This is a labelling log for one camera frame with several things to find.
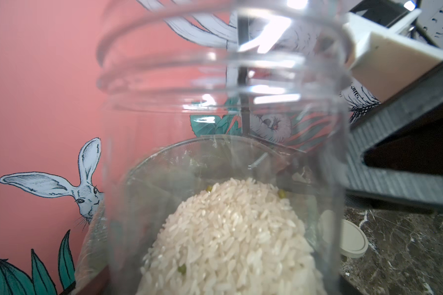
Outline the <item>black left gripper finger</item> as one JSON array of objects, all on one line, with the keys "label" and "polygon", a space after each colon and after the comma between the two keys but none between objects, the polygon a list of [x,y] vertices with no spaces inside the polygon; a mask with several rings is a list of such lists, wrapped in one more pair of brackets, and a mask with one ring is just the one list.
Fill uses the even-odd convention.
[{"label": "black left gripper finger", "polygon": [[443,212],[443,61],[351,126],[347,196]]}]

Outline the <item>beige jar lid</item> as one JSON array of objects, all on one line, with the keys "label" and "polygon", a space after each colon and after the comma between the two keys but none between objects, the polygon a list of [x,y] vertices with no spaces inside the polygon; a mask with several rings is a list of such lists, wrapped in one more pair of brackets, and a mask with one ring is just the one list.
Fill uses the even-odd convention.
[{"label": "beige jar lid", "polygon": [[335,233],[340,227],[340,254],[347,257],[358,259],[365,255],[369,248],[369,241],[365,233],[351,221],[342,219],[341,222],[337,220],[336,214],[332,210],[325,210],[319,217],[318,231],[321,241],[326,244],[331,244]]}]

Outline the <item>jar with patterned lid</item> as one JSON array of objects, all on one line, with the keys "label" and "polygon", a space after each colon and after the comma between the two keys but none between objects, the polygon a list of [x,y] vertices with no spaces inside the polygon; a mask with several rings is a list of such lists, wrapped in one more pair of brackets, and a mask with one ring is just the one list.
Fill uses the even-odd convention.
[{"label": "jar with patterned lid", "polygon": [[114,295],[347,295],[341,1],[110,1]]}]

